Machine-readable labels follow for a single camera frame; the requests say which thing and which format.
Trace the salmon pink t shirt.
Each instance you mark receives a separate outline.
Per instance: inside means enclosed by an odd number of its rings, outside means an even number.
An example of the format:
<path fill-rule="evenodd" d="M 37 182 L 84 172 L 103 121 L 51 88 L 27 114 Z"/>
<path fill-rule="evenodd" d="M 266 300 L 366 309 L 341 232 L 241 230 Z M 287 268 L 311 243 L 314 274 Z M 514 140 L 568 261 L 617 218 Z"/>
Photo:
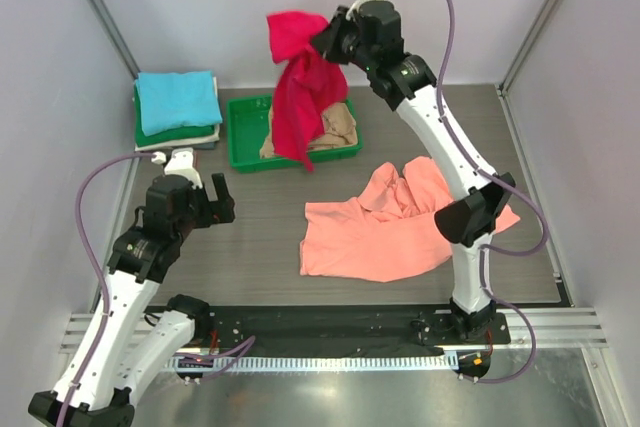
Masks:
<path fill-rule="evenodd" d="M 452 202 L 431 158 L 416 157 L 402 171 L 386 162 L 360 195 L 305 205 L 300 274 L 387 283 L 432 271 L 452 256 L 435 223 Z"/>

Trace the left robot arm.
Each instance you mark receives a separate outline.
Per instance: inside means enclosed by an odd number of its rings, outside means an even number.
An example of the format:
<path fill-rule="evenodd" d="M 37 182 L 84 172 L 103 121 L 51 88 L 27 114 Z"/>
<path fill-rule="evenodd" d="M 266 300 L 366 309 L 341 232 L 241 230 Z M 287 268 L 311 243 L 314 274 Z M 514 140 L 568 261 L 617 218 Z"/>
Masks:
<path fill-rule="evenodd" d="M 170 358 L 204 345 L 213 320 L 207 302 L 179 294 L 145 338 L 133 334 L 169 268 L 195 229 L 231 223 L 235 203 L 223 174 L 212 177 L 215 200 L 189 178 L 156 178 L 134 224 L 114 243 L 106 294 L 62 378 L 36 393 L 29 414 L 45 426 L 129 426 L 136 406 Z"/>

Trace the green plastic tray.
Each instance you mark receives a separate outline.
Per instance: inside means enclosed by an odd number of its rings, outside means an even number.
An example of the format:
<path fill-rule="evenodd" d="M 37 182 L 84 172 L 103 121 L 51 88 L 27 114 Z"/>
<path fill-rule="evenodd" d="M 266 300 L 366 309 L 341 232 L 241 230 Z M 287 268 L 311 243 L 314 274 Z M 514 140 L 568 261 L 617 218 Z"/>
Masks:
<path fill-rule="evenodd" d="M 260 156 L 260 149 L 271 129 L 270 112 L 272 95 L 240 97 L 227 102 L 226 130 L 228 153 L 231 166 L 241 173 L 304 167 L 304 164 L 274 155 L 269 158 Z M 362 149 L 359 127 L 354 126 L 353 145 L 331 149 L 312 150 L 310 160 L 316 164 L 356 156 Z"/>

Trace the red t shirt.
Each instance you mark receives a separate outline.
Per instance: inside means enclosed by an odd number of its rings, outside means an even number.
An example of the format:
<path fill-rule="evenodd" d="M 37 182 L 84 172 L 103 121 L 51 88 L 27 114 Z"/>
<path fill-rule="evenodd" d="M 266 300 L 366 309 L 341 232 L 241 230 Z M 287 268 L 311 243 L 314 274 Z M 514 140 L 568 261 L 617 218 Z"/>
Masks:
<path fill-rule="evenodd" d="M 285 63 L 272 97 L 275 153 L 314 170 L 310 142 L 325 133 L 322 113 L 346 99 L 346 78 L 311 45 L 329 22 L 321 15 L 283 11 L 267 16 L 269 47 L 275 64 Z"/>

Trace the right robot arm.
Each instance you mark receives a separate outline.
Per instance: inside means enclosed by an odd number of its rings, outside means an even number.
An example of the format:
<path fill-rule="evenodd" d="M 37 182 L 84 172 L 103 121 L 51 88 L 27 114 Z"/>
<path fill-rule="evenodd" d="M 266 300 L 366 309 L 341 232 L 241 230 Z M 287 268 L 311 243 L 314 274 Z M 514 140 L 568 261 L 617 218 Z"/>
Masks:
<path fill-rule="evenodd" d="M 311 44 L 327 61 L 361 69 L 373 92 L 411 127 L 439 167 L 453 198 L 434 215 L 438 231 L 452 247 L 450 327 L 458 340 L 476 341 L 496 313 L 495 301 L 482 287 L 481 247 L 492 240 L 515 185 L 513 176 L 493 172 L 470 144 L 438 96 L 438 81 L 428 64 L 405 50 L 401 16 L 391 2 L 366 0 L 355 9 L 338 7 Z M 482 170 L 489 175 L 483 177 Z"/>

